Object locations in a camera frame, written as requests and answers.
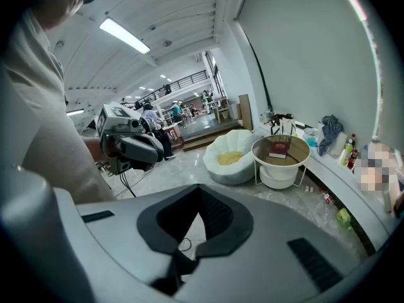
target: marble floor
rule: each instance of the marble floor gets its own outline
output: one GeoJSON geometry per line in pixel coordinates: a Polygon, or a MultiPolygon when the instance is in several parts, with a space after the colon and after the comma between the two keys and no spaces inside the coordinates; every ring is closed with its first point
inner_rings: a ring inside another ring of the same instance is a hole
{"type": "MultiPolygon", "coordinates": [[[[203,183],[214,186],[221,186],[231,189],[232,192],[255,196],[267,201],[273,201],[285,205],[311,222],[319,228],[336,238],[350,253],[351,257],[358,264],[367,257],[366,251],[353,230],[342,228],[336,219],[338,209],[333,204],[327,204],[320,192],[305,192],[306,186],[316,185],[305,177],[301,187],[291,186],[283,190],[275,190],[265,185],[255,185],[254,179],[238,186],[224,186],[210,178],[203,163],[203,155],[206,148],[199,148],[183,152],[175,151],[176,157],[168,162],[157,163],[155,167],[145,174],[143,171],[130,170],[126,172],[129,185],[137,196],[145,196],[150,193],[163,191],[173,187],[203,183]]],[[[119,176],[107,177],[103,174],[110,187],[113,189],[117,199],[132,198],[132,194],[121,183],[119,176]]],[[[202,219],[197,216],[187,233],[187,238],[191,240],[191,248],[184,251],[190,258],[194,257],[198,244],[206,240],[202,219]]],[[[189,247],[189,242],[185,241],[180,245],[180,249],[189,247]]]]}

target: white chair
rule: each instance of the white chair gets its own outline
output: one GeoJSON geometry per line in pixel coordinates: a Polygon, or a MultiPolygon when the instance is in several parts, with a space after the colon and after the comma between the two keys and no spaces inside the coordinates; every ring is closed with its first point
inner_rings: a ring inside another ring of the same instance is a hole
{"type": "Polygon", "coordinates": [[[254,177],[253,143],[259,139],[250,130],[231,130],[210,144],[203,156],[203,163],[210,177],[221,184],[241,184],[254,177]],[[243,156],[230,165],[220,165],[218,157],[229,152],[241,152],[243,156]]]}

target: book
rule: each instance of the book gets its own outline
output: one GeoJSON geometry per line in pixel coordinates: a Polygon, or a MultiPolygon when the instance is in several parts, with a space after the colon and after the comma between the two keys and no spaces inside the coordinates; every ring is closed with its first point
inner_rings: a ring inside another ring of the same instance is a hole
{"type": "Polygon", "coordinates": [[[285,143],[284,141],[275,141],[272,143],[269,155],[270,157],[285,159],[287,153],[288,153],[288,143],[285,143]]]}

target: yellow cushion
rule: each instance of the yellow cushion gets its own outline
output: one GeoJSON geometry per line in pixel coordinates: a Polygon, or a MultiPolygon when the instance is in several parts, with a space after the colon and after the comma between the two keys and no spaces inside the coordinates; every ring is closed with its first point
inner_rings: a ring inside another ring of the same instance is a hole
{"type": "Polygon", "coordinates": [[[233,163],[236,163],[236,161],[238,161],[241,157],[241,151],[231,151],[229,153],[220,155],[217,158],[217,162],[219,163],[219,165],[231,165],[233,163]]]}

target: blue cloth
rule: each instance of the blue cloth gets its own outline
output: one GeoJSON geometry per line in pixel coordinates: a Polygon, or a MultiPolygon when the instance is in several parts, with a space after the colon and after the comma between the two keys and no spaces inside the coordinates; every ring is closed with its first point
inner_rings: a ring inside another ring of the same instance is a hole
{"type": "Polygon", "coordinates": [[[176,105],[175,107],[174,107],[174,109],[172,110],[172,116],[173,117],[178,117],[178,116],[180,116],[180,108],[179,108],[179,106],[178,105],[176,105]]]}
{"type": "Polygon", "coordinates": [[[318,145],[318,153],[320,156],[323,156],[327,152],[330,144],[332,144],[338,134],[343,131],[342,124],[338,122],[338,119],[333,114],[323,117],[322,122],[324,124],[324,139],[320,142],[320,145],[318,145]]]}

